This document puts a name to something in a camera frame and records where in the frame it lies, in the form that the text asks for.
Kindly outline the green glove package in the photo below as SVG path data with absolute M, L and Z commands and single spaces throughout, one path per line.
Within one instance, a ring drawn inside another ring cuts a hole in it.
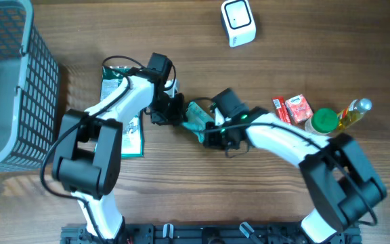
M 130 68 L 127 66 L 111 66 L 110 69 L 102 68 L 102 82 L 100 100 L 107 98 L 123 82 L 121 73 Z M 137 113 L 122 134 L 121 158 L 143 157 L 144 155 L 144 132 L 142 127 L 142 115 Z

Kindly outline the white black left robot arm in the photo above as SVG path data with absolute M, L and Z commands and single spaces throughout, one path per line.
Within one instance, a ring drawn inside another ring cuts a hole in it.
M 167 81 L 174 72 L 167 56 L 153 53 L 147 65 L 123 72 L 122 83 L 99 104 L 85 111 L 70 109 L 62 118 L 49 150 L 51 174 L 66 191 L 64 198 L 81 206 L 90 243 L 130 241 L 113 193 L 121 170 L 123 127 L 145 109 L 156 125 L 186 121 L 184 96 L 176 82 Z

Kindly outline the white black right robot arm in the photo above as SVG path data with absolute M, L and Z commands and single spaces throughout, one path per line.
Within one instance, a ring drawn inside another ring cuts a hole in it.
M 387 197 L 387 188 L 350 135 L 311 134 L 268 110 L 249 109 L 230 88 L 211 102 L 215 121 L 207 123 L 204 131 L 206 147 L 238 149 L 241 141 L 246 141 L 300 170 L 314 209 L 297 224 L 295 241 L 329 241 L 363 224 L 365 214 L 372 217 L 370 225 L 377 225 L 373 209 Z

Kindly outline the light green wipes pack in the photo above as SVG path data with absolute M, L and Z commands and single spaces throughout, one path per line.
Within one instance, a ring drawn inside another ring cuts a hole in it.
M 202 144 L 204 142 L 204 134 L 201 130 L 206 129 L 207 122 L 213 122 L 214 119 L 206 113 L 197 103 L 190 102 L 186 111 L 187 121 L 182 123 L 182 126 L 192 131 Z

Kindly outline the yellow liquid bottle silver cap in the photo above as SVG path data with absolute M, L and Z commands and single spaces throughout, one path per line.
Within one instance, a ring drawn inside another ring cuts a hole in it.
M 339 124 L 337 131 L 344 131 L 372 109 L 372 101 L 368 98 L 353 100 L 351 104 L 337 114 Z

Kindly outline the red stick sachet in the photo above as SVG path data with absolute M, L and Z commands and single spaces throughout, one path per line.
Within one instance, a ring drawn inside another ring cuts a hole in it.
M 273 102 L 273 104 L 275 106 L 276 115 L 278 116 L 278 118 L 281 121 L 291 125 L 292 123 L 291 123 L 290 117 L 288 115 L 288 111 L 287 111 L 287 109 L 285 107 L 285 100 L 284 100 L 284 98 L 282 96 L 280 96 L 280 97 L 273 97 L 272 98 L 272 102 Z

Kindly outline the green lid jar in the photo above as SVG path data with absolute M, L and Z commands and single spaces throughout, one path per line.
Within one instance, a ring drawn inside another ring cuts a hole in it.
M 321 108 L 306 120 L 304 129 L 309 133 L 326 135 L 334 131 L 338 124 L 339 118 L 332 109 Z

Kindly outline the red white tissue pack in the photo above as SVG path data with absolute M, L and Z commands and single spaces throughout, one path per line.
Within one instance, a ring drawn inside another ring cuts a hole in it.
M 296 124 L 304 122 L 313 116 L 311 106 L 303 94 L 287 99 L 285 106 Z

